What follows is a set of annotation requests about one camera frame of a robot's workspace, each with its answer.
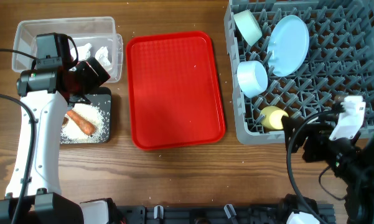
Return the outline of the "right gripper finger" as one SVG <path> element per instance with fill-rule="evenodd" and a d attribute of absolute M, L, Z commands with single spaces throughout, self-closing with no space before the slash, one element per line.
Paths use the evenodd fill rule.
<path fill-rule="evenodd" d="M 339 115 L 345 112 L 345 107 L 341 102 L 332 105 L 330 110 L 324 111 L 325 115 L 322 115 L 323 123 L 336 123 L 339 119 Z"/>
<path fill-rule="evenodd" d="M 297 134 L 297 130 L 303 124 L 302 121 L 298 121 L 296 119 L 292 119 L 287 116 L 283 116 L 281 118 L 281 122 L 283 125 L 283 131 L 285 136 L 285 147 L 286 151 L 291 151 L 292 153 L 296 153 L 300 147 L 305 145 L 306 139 L 312 133 L 312 124 L 307 124 L 303 126 L 302 130 Z"/>

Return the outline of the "yellow cup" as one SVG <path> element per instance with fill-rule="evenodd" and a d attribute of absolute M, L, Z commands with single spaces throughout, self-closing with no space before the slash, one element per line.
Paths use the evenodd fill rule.
<path fill-rule="evenodd" d="M 261 125 L 271 130 L 282 130 L 282 118 L 284 116 L 289 116 L 284 110 L 276 106 L 267 106 L 263 108 L 260 115 L 264 116 L 264 118 L 261 120 Z"/>

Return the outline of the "white tissue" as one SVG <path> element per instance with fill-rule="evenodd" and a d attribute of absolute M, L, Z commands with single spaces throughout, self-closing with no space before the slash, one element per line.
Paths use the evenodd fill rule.
<path fill-rule="evenodd" d="M 108 48 L 107 47 L 100 47 L 95 54 L 95 58 L 103 67 L 109 67 L 111 62 L 108 58 Z"/>
<path fill-rule="evenodd" d="M 91 57 L 91 51 L 90 51 L 91 48 L 92 48 L 91 43 L 87 43 L 85 45 L 70 49 L 70 54 L 74 60 L 76 59 L 77 55 L 78 55 L 79 61 L 86 60 L 89 57 Z"/>

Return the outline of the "orange carrot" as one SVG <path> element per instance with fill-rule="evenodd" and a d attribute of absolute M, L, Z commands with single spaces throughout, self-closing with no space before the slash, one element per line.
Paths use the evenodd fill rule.
<path fill-rule="evenodd" d="M 81 117 L 78 113 L 74 110 L 67 111 L 67 115 L 73 120 L 73 122 L 80 128 L 80 130 L 88 135 L 91 136 L 95 132 L 95 127 L 85 118 Z"/>

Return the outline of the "white rice pile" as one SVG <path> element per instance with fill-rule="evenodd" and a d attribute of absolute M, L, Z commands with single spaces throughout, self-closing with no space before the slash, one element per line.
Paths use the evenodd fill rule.
<path fill-rule="evenodd" d="M 72 110 L 94 125 L 95 132 L 91 136 L 84 134 L 73 120 L 65 114 L 68 123 L 61 130 L 60 142 L 62 144 L 101 143 L 108 140 L 110 133 L 109 112 L 105 112 L 97 106 L 86 104 L 76 104 Z"/>

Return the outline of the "light blue bowl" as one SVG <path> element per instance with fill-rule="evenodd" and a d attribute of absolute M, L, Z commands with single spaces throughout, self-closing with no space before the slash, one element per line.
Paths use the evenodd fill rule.
<path fill-rule="evenodd" d="M 248 98 L 262 94 L 268 87 L 266 69 L 259 61 L 240 62 L 236 75 L 241 91 Z"/>

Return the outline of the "light blue plate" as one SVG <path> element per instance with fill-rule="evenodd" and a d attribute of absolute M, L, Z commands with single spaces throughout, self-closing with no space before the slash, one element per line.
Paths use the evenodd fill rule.
<path fill-rule="evenodd" d="M 306 23 L 295 15 L 282 18 L 273 29 L 267 53 L 268 66 L 273 74 L 285 77 L 296 72 L 303 64 L 309 49 L 309 31 Z"/>

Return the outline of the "green bowl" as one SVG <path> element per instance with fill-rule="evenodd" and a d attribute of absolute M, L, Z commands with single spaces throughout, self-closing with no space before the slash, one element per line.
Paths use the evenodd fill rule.
<path fill-rule="evenodd" d="M 245 10 L 234 15 L 235 24 L 248 45 L 253 46 L 263 33 L 251 11 Z"/>

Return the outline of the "brown food lump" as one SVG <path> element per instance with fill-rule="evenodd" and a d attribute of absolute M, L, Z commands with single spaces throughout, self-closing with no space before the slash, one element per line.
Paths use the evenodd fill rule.
<path fill-rule="evenodd" d="M 63 127 L 63 128 L 66 127 L 67 123 L 68 123 L 68 118 L 67 118 L 67 117 L 64 117 L 64 118 L 63 118 L 62 127 Z"/>

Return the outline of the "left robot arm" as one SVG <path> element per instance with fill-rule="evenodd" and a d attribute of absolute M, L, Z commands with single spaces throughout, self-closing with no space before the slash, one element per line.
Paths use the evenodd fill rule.
<path fill-rule="evenodd" d="M 0 200 L 0 223 L 83 223 L 82 208 L 61 195 L 58 157 L 62 122 L 109 79 L 96 58 L 72 57 L 66 34 L 36 37 L 37 55 L 17 80 L 22 123 L 14 172 Z"/>

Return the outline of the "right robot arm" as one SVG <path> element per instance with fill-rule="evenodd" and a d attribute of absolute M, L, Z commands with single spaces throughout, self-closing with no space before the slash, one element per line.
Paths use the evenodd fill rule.
<path fill-rule="evenodd" d="M 341 199 L 348 222 L 374 223 L 374 135 L 363 149 L 356 145 L 365 106 L 361 97 L 348 96 L 331 110 L 312 114 L 302 122 L 281 117 L 289 181 L 298 202 L 318 222 L 326 220 L 303 197 L 292 171 L 291 156 L 300 147 L 306 162 L 326 162 L 327 168 L 347 184 L 347 194 Z"/>

